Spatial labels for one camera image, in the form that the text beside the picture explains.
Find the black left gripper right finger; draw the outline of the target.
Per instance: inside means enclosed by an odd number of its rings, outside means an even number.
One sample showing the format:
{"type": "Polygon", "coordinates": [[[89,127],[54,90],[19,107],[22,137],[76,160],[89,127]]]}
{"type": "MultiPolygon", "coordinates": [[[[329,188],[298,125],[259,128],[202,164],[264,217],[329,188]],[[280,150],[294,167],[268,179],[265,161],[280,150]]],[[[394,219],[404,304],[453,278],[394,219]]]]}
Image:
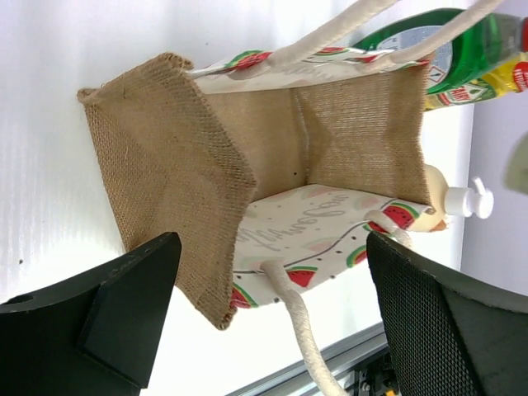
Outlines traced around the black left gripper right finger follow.
{"type": "Polygon", "coordinates": [[[404,395],[525,395],[527,298],[388,236],[366,239],[384,333],[404,395]]]}

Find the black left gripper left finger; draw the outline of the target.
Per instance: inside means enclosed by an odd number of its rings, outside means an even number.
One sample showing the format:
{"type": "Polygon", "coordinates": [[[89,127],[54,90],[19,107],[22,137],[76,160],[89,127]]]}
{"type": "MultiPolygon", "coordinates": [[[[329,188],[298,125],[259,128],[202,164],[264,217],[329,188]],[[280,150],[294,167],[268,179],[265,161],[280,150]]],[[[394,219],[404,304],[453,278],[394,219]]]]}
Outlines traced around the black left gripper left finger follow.
{"type": "Polygon", "coordinates": [[[138,395],[149,385],[181,256],[163,233],[1,305],[1,393],[138,395]]]}

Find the white pump lotion bottle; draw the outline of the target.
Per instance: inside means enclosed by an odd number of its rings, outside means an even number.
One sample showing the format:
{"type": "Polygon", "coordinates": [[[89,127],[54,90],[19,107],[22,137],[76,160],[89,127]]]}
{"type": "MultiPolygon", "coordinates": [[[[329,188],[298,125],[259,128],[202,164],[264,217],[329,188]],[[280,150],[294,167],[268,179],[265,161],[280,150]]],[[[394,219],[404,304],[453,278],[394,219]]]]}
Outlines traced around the white pump lotion bottle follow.
{"type": "Polygon", "coordinates": [[[479,177],[473,178],[474,186],[449,186],[443,173],[432,165],[426,165],[426,177],[435,211],[432,214],[423,212],[408,228],[409,231],[442,231],[448,227],[450,216],[468,218],[476,215],[480,219],[487,219],[493,212],[494,194],[479,177]]]}

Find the watermelon print canvas bag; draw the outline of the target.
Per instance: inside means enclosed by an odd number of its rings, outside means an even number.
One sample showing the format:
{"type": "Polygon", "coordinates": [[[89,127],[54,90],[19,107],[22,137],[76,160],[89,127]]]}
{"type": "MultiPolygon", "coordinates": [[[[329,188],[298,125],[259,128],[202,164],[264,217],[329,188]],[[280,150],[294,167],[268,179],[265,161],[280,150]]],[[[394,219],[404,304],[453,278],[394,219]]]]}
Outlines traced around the watermelon print canvas bag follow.
{"type": "Polygon", "coordinates": [[[411,247],[432,214],[420,145],[437,49],[492,14],[478,1],[407,49],[334,48],[390,7],[358,1],[296,43],[197,70],[160,54],[78,100],[125,249],[178,233],[176,285],[216,328],[283,303],[308,372],[341,395],[302,294],[366,258],[374,230],[411,247]]]}

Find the yellow dish soap bottle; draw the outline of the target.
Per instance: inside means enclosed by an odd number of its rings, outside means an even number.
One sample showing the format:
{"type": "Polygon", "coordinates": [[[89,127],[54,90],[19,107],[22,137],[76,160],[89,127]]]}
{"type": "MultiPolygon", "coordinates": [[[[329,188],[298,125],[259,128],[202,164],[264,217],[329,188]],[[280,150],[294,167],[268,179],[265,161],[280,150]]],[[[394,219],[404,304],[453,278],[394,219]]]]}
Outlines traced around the yellow dish soap bottle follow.
{"type": "Polygon", "coordinates": [[[527,53],[520,53],[494,70],[459,87],[430,94],[425,111],[475,104],[527,91],[527,53]]]}

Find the green dish soap bottle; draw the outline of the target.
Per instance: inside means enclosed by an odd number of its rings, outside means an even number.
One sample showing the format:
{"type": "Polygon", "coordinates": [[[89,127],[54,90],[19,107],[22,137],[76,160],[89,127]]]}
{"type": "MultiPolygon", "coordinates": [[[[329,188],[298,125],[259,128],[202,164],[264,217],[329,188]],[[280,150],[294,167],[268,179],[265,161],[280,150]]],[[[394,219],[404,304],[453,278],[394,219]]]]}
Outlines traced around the green dish soap bottle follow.
{"type": "MultiPolygon", "coordinates": [[[[380,28],[351,46],[368,51],[403,50],[424,41],[461,12],[439,8],[417,14],[380,28]]],[[[457,88],[526,51],[527,19],[494,12],[435,51],[427,92],[457,88]]]]}

